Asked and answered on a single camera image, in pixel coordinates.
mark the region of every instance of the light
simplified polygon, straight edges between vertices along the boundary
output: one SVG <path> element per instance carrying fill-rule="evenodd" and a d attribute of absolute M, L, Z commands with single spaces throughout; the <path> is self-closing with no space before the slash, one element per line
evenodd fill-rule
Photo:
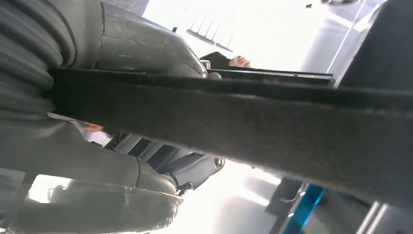
<path fill-rule="evenodd" d="M 238 189 L 236 195 L 238 195 L 238 196 L 240 196 L 240 197 L 242 197 L 246 200 L 253 201 L 253 202 L 255 202 L 257 204 L 260 204 L 262 206 L 268 206 L 268 204 L 270 204 L 270 202 L 267 199 L 253 193 L 251 190 L 249 190 L 245 187 L 240 187 Z"/>
<path fill-rule="evenodd" d="M 252 170 L 251 175 L 257 179 L 263 180 L 267 183 L 273 184 L 273 185 L 279 185 L 281 183 L 281 179 L 277 178 L 270 173 L 264 172 L 260 169 L 254 169 Z"/>

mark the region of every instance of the black panel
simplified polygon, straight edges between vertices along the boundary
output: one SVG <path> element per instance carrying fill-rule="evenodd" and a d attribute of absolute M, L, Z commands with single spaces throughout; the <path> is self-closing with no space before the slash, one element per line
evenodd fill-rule
<path fill-rule="evenodd" d="M 413 176 L 410 93 L 52 74 L 58 114 L 274 168 L 362 197 L 412 204 L 413 182 L 406 179 Z"/>

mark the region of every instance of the blue object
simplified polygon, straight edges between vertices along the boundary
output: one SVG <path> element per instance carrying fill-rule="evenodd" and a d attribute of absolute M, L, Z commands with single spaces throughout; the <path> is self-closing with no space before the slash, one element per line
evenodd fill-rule
<path fill-rule="evenodd" d="M 301 234 L 304 227 L 307 225 L 310 215 L 318 206 L 324 195 L 325 188 L 315 185 L 309 185 L 307 191 L 303 195 L 301 202 L 296 208 L 292 217 L 288 221 L 284 234 Z"/>

